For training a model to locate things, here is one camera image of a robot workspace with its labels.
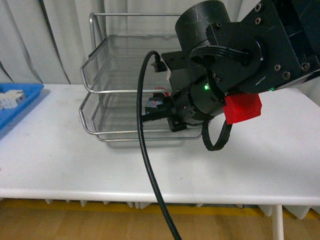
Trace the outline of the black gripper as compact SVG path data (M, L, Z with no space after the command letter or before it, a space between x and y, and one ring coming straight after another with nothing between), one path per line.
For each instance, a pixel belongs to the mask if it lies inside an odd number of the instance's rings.
M175 109L168 118L172 132L200 126L223 113L224 94L210 85L214 82L207 68L213 63L211 59L191 59L182 51L162 53L161 57L170 71L170 98Z

